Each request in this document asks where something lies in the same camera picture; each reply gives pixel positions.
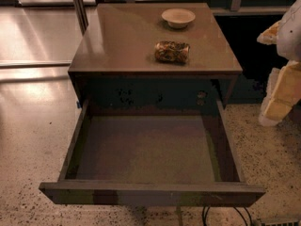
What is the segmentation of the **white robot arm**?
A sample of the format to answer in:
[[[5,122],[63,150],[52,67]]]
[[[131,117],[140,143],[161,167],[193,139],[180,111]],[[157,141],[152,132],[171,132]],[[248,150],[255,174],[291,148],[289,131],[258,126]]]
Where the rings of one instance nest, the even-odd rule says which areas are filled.
[[[301,0],[296,0],[280,21],[257,37],[257,42],[277,46],[277,54],[288,60],[281,69],[273,68],[261,103],[259,123],[276,126],[301,100]]]

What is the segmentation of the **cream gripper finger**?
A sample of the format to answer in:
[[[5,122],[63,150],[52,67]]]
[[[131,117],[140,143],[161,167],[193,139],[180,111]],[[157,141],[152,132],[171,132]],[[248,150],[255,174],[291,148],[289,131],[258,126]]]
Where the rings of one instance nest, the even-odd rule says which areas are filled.
[[[290,60],[281,69],[273,68],[261,104],[260,125],[276,126],[300,100],[301,63]]]
[[[257,42],[265,45],[272,45],[277,43],[279,22],[275,22],[269,28],[265,29],[257,37]]]

